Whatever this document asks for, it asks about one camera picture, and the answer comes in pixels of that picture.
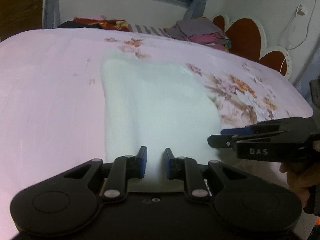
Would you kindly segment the person right hand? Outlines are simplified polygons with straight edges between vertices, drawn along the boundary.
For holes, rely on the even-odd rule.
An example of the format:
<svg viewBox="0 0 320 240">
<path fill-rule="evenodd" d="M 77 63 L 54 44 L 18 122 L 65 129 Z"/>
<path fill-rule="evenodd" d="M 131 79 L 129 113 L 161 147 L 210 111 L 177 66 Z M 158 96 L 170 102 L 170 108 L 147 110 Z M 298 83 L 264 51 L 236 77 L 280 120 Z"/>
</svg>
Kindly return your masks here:
<svg viewBox="0 0 320 240">
<path fill-rule="evenodd" d="M 286 174 L 289 190 L 297 195 L 302 207 L 306 207 L 310 198 L 309 188 L 319 184 L 319 160 L 310 164 L 281 163 L 279 170 Z"/>
</svg>

